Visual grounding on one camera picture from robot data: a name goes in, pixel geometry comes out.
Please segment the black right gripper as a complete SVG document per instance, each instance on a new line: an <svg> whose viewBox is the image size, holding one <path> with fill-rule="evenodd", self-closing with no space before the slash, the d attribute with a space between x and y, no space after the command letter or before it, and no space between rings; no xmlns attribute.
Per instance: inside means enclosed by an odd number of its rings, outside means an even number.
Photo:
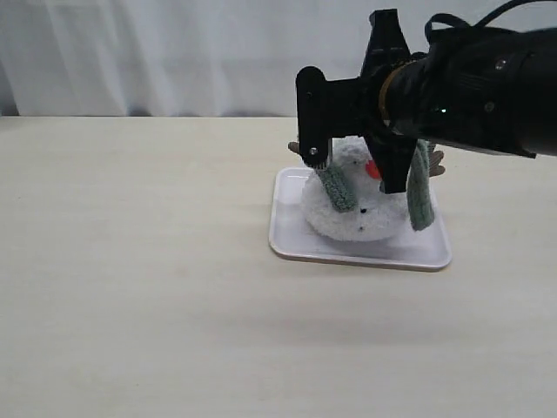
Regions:
<svg viewBox="0 0 557 418"><path fill-rule="evenodd" d="M387 95L394 78L426 53L410 52L396 9L372 12L369 23L370 38L356 78L328 81L315 66L297 74L299 155L308 167L325 169L333 138L364 137L366 164L374 166L380 190L404 193L418 135L390 126L394 116Z"/></svg>

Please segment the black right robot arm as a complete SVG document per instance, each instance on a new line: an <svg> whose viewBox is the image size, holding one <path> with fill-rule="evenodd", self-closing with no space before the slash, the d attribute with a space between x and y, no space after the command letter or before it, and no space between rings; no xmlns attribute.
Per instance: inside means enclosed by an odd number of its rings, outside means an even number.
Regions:
<svg viewBox="0 0 557 418"><path fill-rule="evenodd" d="M410 52L395 9L370 17L355 78L329 80L307 66L296 77L299 155L313 169L332 141L362 137L386 193L406 190L419 140L474 152L534 158L556 153L556 31L469 24L439 14L429 49Z"/></svg>

